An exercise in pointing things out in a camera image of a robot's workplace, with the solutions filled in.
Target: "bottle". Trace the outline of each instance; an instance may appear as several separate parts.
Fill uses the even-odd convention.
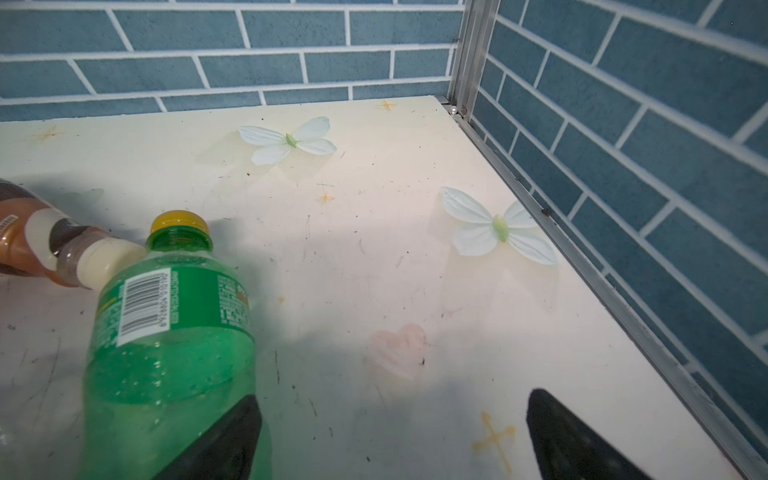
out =
[[[271,480],[245,289],[191,212],[161,214],[147,250],[99,297],[78,479]]]
[[[101,228],[77,225],[31,191],[0,179],[0,273],[101,288],[146,254]]]

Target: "green plastic soda bottle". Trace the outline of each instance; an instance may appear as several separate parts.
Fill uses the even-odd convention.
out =
[[[271,480],[248,298],[212,250],[202,218],[166,212],[101,291],[77,478]]]

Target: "wall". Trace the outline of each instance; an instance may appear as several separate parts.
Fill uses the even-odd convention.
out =
[[[767,25],[760,0],[502,0],[472,112],[763,458]]]
[[[350,3],[0,0],[0,121],[447,92],[461,2]]]

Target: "bottle label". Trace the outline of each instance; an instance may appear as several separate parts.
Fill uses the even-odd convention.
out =
[[[91,356],[155,333],[199,326],[236,329],[253,339],[243,286],[202,268],[152,270],[101,294]]]

